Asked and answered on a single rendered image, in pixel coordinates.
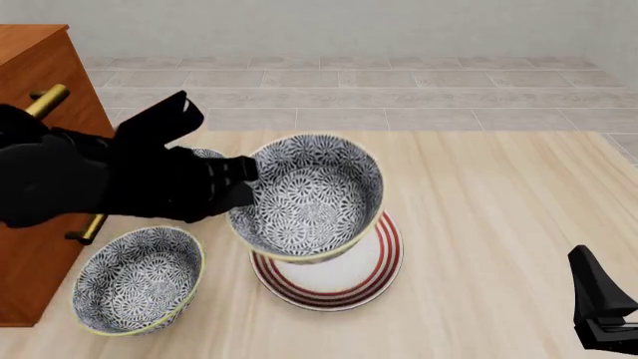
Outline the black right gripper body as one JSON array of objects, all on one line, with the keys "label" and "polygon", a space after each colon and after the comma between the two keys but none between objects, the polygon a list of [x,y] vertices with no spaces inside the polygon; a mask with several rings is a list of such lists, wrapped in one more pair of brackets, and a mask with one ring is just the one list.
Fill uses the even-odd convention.
[{"label": "black right gripper body", "polygon": [[574,330],[587,350],[638,352],[638,322],[623,318],[585,319]]}]

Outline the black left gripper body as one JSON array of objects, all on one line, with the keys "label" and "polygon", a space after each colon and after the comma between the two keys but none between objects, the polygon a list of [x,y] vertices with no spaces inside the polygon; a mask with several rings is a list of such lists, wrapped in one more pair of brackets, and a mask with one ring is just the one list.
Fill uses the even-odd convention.
[{"label": "black left gripper body", "polygon": [[217,215],[225,184],[213,179],[213,159],[176,147],[123,155],[109,165],[107,214],[195,223]]}]

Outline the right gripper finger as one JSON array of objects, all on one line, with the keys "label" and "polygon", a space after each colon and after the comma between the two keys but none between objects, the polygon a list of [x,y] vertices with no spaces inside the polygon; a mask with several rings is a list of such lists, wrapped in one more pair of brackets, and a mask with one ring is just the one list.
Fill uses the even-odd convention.
[{"label": "right gripper finger", "polygon": [[568,261],[574,283],[575,325],[587,319],[624,318],[638,310],[638,302],[620,289],[584,244],[568,253]]}]

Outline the wooden cabinet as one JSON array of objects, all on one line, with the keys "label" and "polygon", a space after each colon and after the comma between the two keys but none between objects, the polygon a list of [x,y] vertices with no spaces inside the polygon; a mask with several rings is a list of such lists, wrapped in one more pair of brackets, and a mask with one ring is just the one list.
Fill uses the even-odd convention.
[{"label": "wooden cabinet", "polygon": [[[33,92],[70,91],[45,125],[112,137],[114,130],[65,25],[0,24],[0,104],[25,109]],[[31,327],[83,249],[65,237],[92,220],[65,214],[26,229],[0,224],[0,327]]]}]

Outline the white plate with red rings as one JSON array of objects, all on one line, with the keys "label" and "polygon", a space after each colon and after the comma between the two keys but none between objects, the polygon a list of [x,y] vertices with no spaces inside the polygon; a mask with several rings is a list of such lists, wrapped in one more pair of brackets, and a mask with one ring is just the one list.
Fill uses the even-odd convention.
[{"label": "white plate with red rings", "polygon": [[384,213],[375,229],[343,255],[299,265],[250,254],[253,271],[278,298],[306,310],[350,310],[373,301],[398,276],[404,244],[395,221]]}]

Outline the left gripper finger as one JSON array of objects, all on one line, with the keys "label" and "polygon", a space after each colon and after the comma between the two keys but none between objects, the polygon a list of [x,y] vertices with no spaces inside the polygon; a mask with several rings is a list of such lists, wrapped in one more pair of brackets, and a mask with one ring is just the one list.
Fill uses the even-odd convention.
[{"label": "left gripper finger", "polygon": [[227,187],[217,196],[217,214],[224,214],[233,208],[253,204],[252,187],[245,182],[240,182]]},{"label": "left gripper finger", "polygon": [[214,158],[213,179],[221,184],[235,184],[241,181],[259,179],[258,166],[254,158]]}]

